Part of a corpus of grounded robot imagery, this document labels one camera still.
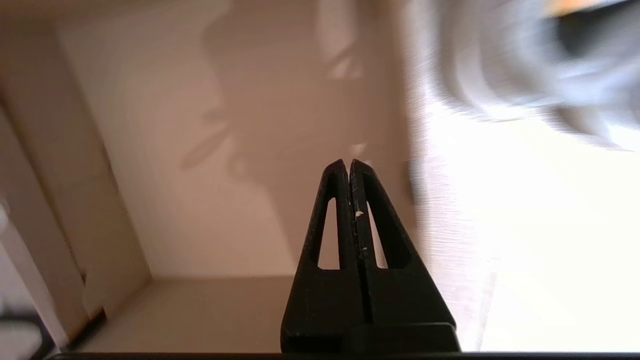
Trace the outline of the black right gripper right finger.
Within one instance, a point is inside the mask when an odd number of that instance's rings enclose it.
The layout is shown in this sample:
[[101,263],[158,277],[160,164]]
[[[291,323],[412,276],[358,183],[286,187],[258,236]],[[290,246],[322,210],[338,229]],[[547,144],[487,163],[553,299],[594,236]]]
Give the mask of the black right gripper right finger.
[[458,353],[457,324],[373,168],[349,172],[365,321],[352,353]]

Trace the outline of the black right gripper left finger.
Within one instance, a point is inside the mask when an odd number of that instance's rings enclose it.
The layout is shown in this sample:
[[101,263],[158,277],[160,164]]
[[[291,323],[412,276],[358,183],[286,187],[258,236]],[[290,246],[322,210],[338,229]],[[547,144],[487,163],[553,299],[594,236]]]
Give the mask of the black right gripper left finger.
[[[330,201],[336,209],[338,269],[319,265]],[[322,172],[279,331],[284,353],[354,353],[367,323],[349,175],[338,159]]]

